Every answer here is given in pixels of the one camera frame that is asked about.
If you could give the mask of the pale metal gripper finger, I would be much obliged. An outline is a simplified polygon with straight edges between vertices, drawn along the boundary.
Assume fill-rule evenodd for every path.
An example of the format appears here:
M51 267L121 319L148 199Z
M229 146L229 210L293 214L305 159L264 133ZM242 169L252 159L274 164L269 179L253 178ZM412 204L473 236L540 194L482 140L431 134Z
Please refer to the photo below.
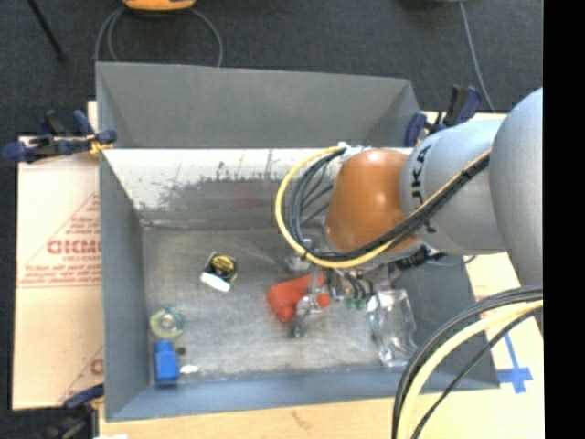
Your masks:
M321 313L317 298L314 295L303 296L295 307L292 325L292 336L295 338L306 335L309 323Z

